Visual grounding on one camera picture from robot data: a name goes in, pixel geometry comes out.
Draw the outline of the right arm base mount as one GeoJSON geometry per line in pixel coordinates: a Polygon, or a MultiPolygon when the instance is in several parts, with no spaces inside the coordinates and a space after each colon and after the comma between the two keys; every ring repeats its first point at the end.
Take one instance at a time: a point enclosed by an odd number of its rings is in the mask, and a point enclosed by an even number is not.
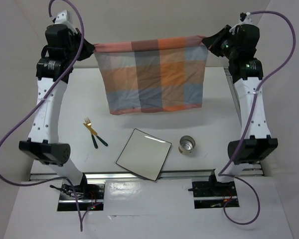
{"type": "Polygon", "coordinates": [[[227,207],[240,207],[234,182],[221,187],[213,187],[207,181],[192,181],[188,192],[193,194],[195,209],[214,209],[227,207]]]}

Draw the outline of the beige metal cup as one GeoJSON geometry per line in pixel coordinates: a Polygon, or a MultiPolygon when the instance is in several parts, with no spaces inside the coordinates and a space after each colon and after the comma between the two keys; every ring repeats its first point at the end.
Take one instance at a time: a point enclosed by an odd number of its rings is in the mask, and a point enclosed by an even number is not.
{"type": "Polygon", "coordinates": [[[182,155],[190,155],[195,146],[195,140],[189,135],[184,135],[179,140],[178,150],[182,155]]]}

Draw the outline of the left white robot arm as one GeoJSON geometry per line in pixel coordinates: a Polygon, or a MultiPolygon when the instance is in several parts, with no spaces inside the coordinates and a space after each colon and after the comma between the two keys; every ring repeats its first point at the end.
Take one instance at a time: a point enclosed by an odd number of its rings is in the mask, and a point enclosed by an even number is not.
{"type": "Polygon", "coordinates": [[[71,63],[89,58],[94,47],[68,21],[48,26],[45,37],[47,45],[36,65],[39,108],[28,139],[19,142],[19,149],[50,167],[58,176],[68,178],[72,186],[63,186],[60,191],[82,199],[88,194],[87,178],[70,159],[70,145],[59,142],[58,123],[62,99],[73,71],[71,63]]]}

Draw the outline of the checkered orange blue cloth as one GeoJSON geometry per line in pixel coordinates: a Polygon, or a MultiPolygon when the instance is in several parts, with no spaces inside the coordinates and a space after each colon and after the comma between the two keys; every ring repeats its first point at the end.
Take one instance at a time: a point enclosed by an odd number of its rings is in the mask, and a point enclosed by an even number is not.
{"type": "Polygon", "coordinates": [[[109,112],[200,108],[208,49],[204,36],[95,44],[109,112]]]}

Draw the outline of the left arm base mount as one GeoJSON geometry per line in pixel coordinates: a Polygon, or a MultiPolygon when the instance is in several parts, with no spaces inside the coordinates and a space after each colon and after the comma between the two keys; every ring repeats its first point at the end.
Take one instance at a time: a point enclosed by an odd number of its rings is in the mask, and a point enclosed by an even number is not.
{"type": "MultiPolygon", "coordinates": [[[[59,191],[58,212],[72,212],[76,211],[76,202],[73,191],[68,185],[62,186],[50,185],[50,188],[59,191]]],[[[105,183],[88,184],[85,193],[77,192],[78,204],[80,211],[102,211],[104,209],[104,193],[105,183]]]]}

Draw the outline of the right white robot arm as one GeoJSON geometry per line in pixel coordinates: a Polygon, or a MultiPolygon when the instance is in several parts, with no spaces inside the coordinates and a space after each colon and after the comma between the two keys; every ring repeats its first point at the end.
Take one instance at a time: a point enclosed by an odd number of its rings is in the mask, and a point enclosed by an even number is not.
{"type": "Polygon", "coordinates": [[[227,25],[202,41],[215,56],[226,57],[229,61],[242,126],[241,138],[228,144],[229,162],[222,169],[216,169],[214,179],[207,184],[212,195],[219,195],[224,191],[225,183],[232,182],[245,168],[262,161],[278,147],[278,140],[271,136],[266,121],[262,63],[255,58],[259,38],[258,27],[238,24],[227,25]]]}

